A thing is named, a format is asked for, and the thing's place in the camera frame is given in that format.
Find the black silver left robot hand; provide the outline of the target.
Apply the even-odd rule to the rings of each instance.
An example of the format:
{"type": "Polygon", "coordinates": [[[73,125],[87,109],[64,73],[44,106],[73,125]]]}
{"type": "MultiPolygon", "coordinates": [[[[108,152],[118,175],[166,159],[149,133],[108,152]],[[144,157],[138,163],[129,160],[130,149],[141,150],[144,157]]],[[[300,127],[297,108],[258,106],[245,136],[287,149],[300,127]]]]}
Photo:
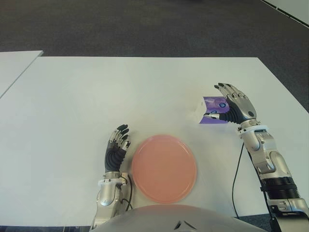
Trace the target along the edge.
{"type": "Polygon", "coordinates": [[[117,127],[111,134],[105,153],[105,172],[119,172],[121,164],[131,145],[127,124],[117,127]]]}

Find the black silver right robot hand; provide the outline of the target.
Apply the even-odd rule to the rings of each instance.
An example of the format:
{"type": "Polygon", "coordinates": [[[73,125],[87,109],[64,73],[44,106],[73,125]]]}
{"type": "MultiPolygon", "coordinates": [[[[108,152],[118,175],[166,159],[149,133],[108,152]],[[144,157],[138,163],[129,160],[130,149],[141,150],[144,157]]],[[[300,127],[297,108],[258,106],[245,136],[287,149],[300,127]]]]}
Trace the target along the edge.
{"type": "Polygon", "coordinates": [[[205,113],[204,117],[236,124],[256,119],[257,114],[248,97],[231,84],[218,83],[214,86],[224,96],[229,110],[226,113],[205,113]]]}

